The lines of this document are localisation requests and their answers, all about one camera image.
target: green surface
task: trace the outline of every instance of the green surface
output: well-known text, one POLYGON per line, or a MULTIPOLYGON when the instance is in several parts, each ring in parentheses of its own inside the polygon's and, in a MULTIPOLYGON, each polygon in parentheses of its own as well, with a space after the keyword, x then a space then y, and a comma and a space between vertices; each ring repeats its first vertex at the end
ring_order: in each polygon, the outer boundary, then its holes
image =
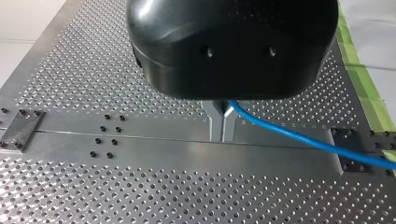
POLYGON ((395 132, 396 129, 390 119, 388 110, 376 90, 369 72, 359 61, 358 53, 353 45, 351 35, 347 28, 347 22, 340 7, 336 36, 344 65, 352 80, 355 91, 361 100, 361 105, 370 124, 370 128, 376 133, 384 131, 395 132))

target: bolt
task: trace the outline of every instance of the bolt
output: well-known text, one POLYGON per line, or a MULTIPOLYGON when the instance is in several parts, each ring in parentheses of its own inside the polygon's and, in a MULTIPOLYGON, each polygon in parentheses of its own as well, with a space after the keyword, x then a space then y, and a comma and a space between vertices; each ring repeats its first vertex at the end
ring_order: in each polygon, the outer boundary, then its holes
POLYGON ((21 146, 22 146, 22 144, 19 142, 14 143, 14 147, 16 147, 16 148, 20 148, 21 146))
POLYGON ((392 171, 391 170, 386 170, 385 171, 385 175, 392 175, 392 171))
POLYGON ((349 129, 349 131, 347 132, 347 134, 350 136, 352 134, 356 133, 355 129, 349 129))
POLYGON ((349 167, 350 167, 349 163, 345 164, 345 165, 343 166, 343 171, 349 170, 349 167))
POLYGON ((94 152, 94 151, 90 152, 90 155, 92 158, 95 158, 97 156, 96 152, 94 152))
POLYGON ((361 171, 363 171, 363 172, 364 172, 364 171, 366 171, 366 169, 367 169, 367 166, 366 166, 366 165, 364 165, 364 164, 363 164, 363 165, 361 165, 361 171))
POLYGON ((107 152, 107 157, 109 158, 109 159, 111 159, 111 158, 113 158, 113 153, 111 153, 111 152, 107 152))
POLYGON ((340 132, 340 130, 337 129, 337 128, 332 129, 332 135, 336 135, 336 134, 338 134, 339 132, 340 132))

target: black plastic housing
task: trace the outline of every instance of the black plastic housing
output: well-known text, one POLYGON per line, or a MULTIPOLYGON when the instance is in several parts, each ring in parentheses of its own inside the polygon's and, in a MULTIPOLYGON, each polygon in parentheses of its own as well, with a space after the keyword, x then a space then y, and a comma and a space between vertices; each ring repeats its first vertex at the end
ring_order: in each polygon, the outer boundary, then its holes
POLYGON ((303 91, 333 41, 336 0, 130 0, 148 83, 188 99, 280 99, 303 91))

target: perforated aluminum table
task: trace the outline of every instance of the perforated aluminum table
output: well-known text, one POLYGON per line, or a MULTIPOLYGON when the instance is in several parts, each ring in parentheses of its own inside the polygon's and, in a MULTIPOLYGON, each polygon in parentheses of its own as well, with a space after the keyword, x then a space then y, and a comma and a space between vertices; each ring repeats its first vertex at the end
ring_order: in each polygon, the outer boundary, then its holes
MULTIPOLYGON (((233 142, 209 142, 200 102, 146 84, 124 12, 66 1, 0 90, 2 133, 20 108, 46 112, 22 154, 0 152, 1 222, 396 223, 396 181, 379 168, 342 172, 336 155, 241 118, 233 142)), ((331 127, 370 130, 336 43, 305 92, 241 104, 329 143, 331 127)))

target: blue cable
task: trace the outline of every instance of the blue cable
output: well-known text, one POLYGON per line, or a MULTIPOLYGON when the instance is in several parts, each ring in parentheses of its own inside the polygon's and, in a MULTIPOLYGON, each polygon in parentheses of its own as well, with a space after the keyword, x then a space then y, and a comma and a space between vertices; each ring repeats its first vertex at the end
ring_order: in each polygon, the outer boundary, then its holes
POLYGON ((313 139, 311 137, 305 136, 303 134, 294 132, 292 130, 282 128, 279 126, 276 126, 275 124, 272 124, 270 122, 264 121, 262 119, 257 119, 254 116, 250 115, 246 110, 244 110, 236 101, 230 101, 230 105, 235 109, 236 112, 238 112, 239 115, 241 115, 244 119, 247 119, 248 121, 257 124, 261 126, 264 129, 268 129, 270 131, 273 131, 275 133, 280 133, 283 134, 289 138, 292 138, 294 140, 297 140, 299 142, 305 143, 311 147, 316 147, 318 149, 328 151, 331 153, 336 153, 340 156, 347 157, 352 159, 353 161, 360 161, 365 164, 370 164, 370 165, 375 165, 375 166, 382 166, 384 168, 390 169, 390 170, 396 170, 396 162, 394 161, 387 161, 383 159, 379 159, 377 157, 371 157, 364 155, 362 153, 358 153, 346 148, 342 147, 335 147, 323 142, 320 142, 316 139, 313 139))

